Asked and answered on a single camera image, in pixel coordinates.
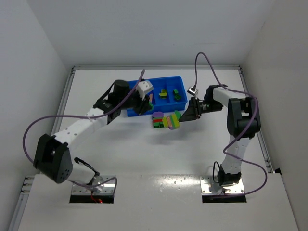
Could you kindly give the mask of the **green yellow lego stack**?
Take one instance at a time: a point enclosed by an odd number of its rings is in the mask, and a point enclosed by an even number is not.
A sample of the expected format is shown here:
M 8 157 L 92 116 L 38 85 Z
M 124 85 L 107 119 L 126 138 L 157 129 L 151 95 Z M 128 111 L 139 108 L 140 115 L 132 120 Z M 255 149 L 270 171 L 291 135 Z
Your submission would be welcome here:
M 179 111 L 174 111 L 174 113 L 168 115 L 167 117 L 163 117 L 162 123 L 164 128 L 168 128 L 170 130 L 175 130 L 180 128 L 179 119 L 181 117 L 181 113 Z

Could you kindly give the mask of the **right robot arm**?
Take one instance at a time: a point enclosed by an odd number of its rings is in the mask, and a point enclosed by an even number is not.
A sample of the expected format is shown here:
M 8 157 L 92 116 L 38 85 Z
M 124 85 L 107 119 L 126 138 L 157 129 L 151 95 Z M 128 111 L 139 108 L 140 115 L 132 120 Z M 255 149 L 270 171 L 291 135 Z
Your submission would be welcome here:
M 230 144 L 223 150 L 226 155 L 219 165 L 217 180 L 220 186 L 237 184 L 241 178 L 241 164 L 251 139 L 260 131 L 261 122 L 257 101 L 242 92 L 230 91 L 226 86 L 211 85 L 203 100 L 192 97 L 179 122 L 193 121 L 202 114 L 227 108 L 227 131 Z

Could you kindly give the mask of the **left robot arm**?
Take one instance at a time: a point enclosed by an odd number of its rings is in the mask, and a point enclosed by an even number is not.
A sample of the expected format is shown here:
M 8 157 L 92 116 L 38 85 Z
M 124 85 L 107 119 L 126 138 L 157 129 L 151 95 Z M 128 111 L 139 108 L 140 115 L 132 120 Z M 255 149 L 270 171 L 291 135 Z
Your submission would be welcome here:
M 85 116 L 64 130 L 39 138 L 33 166 L 58 184 L 69 180 L 93 185 L 99 172 L 77 157 L 75 150 L 90 135 L 120 116 L 122 110 L 132 108 L 139 115 L 152 110 L 148 96 L 152 90 L 148 80 L 141 80 L 135 89 L 124 80 L 114 81 Z

